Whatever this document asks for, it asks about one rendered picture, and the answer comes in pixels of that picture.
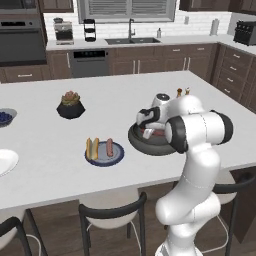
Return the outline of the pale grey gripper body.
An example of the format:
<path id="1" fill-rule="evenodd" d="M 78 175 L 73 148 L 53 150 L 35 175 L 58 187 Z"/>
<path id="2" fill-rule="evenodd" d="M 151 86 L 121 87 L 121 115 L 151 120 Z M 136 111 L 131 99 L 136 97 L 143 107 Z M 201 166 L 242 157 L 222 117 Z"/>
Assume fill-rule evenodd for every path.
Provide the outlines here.
<path id="1" fill-rule="evenodd" d="M 145 125 L 146 130 L 165 130 L 165 124 L 160 122 L 147 123 Z"/>

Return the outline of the dark grey bowl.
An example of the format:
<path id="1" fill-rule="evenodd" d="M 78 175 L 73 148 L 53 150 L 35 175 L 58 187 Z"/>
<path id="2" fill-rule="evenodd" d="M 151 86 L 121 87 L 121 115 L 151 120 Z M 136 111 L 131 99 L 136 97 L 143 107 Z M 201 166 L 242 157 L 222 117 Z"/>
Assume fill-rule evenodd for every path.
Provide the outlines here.
<path id="1" fill-rule="evenodd" d="M 164 156 L 176 152 L 169 145 L 164 134 L 152 134 L 149 139 L 145 139 L 143 133 L 144 131 L 136 123 L 128 131 L 128 139 L 138 151 L 152 156 Z"/>

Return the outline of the blue rimmed plate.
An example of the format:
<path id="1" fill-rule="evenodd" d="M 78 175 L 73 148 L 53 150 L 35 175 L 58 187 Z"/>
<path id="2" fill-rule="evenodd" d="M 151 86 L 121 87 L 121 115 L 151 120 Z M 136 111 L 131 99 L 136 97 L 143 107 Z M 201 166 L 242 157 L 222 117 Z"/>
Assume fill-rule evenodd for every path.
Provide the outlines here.
<path id="1" fill-rule="evenodd" d="M 98 167 L 109 167 L 119 163 L 124 157 L 123 147 L 118 143 L 113 142 L 113 156 L 109 157 L 106 152 L 106 144 L 106 141 L 102 141 L 99 143 L 97 160 L 89 160 L 88 158 L 86 158 L 86 160 L 90 164 Z"/>

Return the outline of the yellow hot dog bun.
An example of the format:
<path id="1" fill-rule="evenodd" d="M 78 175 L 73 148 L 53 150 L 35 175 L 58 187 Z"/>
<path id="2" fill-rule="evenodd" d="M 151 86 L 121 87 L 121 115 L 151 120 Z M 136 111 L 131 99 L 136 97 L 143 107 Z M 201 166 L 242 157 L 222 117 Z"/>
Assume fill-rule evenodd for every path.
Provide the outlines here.
<path id="1" fill-rule="evenodd" d="M 91 140 L 90 138 L 86 141 L 86 157 L 89 160 L 98 159 L 98 148 L 99 148 L 99 139 L 95 138 Z"/>

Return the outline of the white plate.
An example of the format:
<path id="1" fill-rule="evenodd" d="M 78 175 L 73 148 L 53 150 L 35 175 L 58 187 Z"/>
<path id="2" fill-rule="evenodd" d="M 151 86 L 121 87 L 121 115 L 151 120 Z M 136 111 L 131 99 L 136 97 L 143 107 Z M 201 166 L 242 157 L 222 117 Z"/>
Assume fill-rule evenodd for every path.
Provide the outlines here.
<path id="1" fill-rule="evenodd" d="M 18 161 L 19 156 L 16 152 L 9 149 L 0 149 L 0 177 L 13 170 Z"/>

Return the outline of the brown base cupboard run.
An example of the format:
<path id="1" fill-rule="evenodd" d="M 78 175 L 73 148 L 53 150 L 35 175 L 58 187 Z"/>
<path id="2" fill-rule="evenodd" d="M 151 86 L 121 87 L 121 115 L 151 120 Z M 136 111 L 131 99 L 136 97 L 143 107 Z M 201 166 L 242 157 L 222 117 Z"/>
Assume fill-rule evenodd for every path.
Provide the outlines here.
<path id="1" fill-rule="evenodd" d="M 216 43 L 99 48 L 108 51 L 109 75 L 169 71 L 191 71 L 209 82 L 212 76 Z M 53 79 L 74 78 L 69 55 L 74 50 L 48 50 L 47 60 Z"/>

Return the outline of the succulent in black pot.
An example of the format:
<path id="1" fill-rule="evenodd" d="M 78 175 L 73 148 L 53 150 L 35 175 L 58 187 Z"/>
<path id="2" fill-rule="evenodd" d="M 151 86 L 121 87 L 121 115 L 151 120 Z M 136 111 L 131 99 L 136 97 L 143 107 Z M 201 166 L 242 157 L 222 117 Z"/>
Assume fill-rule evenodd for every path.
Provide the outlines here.
<path id="1" fill-rule="evenodd" d="M 61 103 L 57 107 L 58 114 L 66 119 L 75 119 L 80 117 L 85 108 L 80 101 L 77 92 L 68 91 L 61 97 Z"/>

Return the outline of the grey dishwasher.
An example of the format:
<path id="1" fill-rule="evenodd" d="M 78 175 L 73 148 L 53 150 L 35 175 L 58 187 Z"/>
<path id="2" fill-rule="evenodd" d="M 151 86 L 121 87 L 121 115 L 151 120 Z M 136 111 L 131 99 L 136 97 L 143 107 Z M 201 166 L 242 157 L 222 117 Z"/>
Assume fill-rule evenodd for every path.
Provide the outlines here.
<path id="1" fill-rule="evenodd" d="M 109 75 L 108 51 L 105 49 L 74 50 L 69 60 L 74 78 Z"/>

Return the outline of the brown side cupboard run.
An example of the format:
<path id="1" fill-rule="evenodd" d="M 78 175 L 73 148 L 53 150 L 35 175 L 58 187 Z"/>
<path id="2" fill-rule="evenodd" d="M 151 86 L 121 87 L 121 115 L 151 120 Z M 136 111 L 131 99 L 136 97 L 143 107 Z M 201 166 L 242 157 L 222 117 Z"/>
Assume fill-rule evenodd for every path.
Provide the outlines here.
<path id="1" fill-rule="evenodd" d="M 256 114 L 256 56 L 220 44 L 211 84 Z"/>

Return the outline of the dark tap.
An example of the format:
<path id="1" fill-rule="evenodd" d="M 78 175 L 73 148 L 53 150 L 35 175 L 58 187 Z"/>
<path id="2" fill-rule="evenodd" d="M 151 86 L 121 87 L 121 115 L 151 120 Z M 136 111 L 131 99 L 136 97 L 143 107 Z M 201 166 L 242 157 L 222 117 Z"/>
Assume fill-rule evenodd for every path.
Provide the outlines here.
<path id="1" fill-rule="evenodd" d="M 135 29 L 132 29 L 132 24 L 134 23 L 134 19 L 130 18 L 129 19 L 129 28 L 128 28 L 128 39 L 131 39 L 136 33 Z"/>

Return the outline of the window with blinds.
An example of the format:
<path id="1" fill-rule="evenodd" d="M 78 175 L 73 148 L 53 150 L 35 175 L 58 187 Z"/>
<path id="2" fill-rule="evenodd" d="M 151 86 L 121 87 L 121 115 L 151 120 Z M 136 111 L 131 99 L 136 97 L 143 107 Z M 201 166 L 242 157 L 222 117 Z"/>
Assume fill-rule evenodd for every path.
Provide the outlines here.
<path id="1" fill-rule="evenodd" d="M 79 22 L 173 22 L 177 0 L 77 0 Z"/>

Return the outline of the silver coffee machine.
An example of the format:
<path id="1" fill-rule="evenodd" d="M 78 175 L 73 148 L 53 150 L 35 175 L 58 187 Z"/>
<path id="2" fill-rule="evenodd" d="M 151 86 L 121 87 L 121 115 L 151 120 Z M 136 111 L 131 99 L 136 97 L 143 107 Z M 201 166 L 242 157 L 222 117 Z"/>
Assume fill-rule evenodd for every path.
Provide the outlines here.
<path id="1" fill-rule="evenodd" d="M 57 45 L 72 45 L 74 43 L 72 23 L 70 21 L 55 18 L 54 31 Z"/>

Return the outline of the blueberries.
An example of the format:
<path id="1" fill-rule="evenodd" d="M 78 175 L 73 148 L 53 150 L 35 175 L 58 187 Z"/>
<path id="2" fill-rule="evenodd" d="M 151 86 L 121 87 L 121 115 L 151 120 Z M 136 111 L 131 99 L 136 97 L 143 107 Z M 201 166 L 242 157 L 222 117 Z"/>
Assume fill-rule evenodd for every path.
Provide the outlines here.
<path id="1" fill-rule="evenodd" d="M 0 124 L 8 123 L 13 119 L 12 115 L 6 112 L 0 112 Z"/>

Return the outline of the white stool with black frame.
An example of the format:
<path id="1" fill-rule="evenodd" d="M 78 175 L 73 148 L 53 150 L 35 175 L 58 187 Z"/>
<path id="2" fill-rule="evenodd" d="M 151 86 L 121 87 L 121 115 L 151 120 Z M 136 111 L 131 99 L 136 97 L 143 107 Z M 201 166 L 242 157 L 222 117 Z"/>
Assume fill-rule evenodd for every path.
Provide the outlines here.
<path id="1" fill-rule="evenodd" d="M 86 195 L 79 199 L 79 217 L 84 256 L 90 256 L 90 227 L 105 230 L 127 227 L 127 237 L 134 230 L 140 256 L 146 256 L 145 192 L 126 188 L 122 192 L 106 191 L 100 195 Z"/>
<path id="2" fill-rule="evenodd" d="M 232 202 L 232 210 L 230 215 L 229 228 L 226 228 L 222 220 L 220 219 L 220 217 L 218 217 L 218 220 L 220 221 L 221 225 L 223 226 L 226 232 L 225 244 L 220 247 L 206 250 L 206 253 L 225 248 L 225 256 L 230 256 L 232 236 L 234 233 L 235 218 L 236 218 L 236 213 L 238 208 L 239 193 L 242 190 L 249 187 L 254 182 L 255 179 L 256 179 L 255 174 L 252 174 L 250 172 L 244 172 L 239 176 L 238 181 L 234 181 L 233 183 L 229 183 L 229 184 L 216 184 L 214 186 L 213 192 L 219 195 L 220 203 L 224 205 L 229 202 Z"/>
<path id="3" fill-rule="evenodd" d="M 25 233 L 23 226 L 24 217 L 28 216 L 34 234 Z M 11 240 L 18 237 L 23 246 L 25 256 L 32 256 L 32 251 L 28 243 L 28 237 L 34 238 L 38 243 L 38 256 L 48 256 L 41 234 L 30 209 L 5 209 L 0 210 L 0 250 L 2 250 Z"/>

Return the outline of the black wall oven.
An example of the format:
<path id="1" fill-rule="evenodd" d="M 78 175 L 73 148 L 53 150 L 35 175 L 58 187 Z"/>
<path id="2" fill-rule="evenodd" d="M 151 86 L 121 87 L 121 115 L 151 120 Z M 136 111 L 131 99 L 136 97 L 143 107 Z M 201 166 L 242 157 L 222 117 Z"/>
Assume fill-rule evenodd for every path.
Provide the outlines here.
<path id="1" fill-rule="evenodd" d="M 37 1 L 0 0 L 0 67 L 45 63 Z"/>

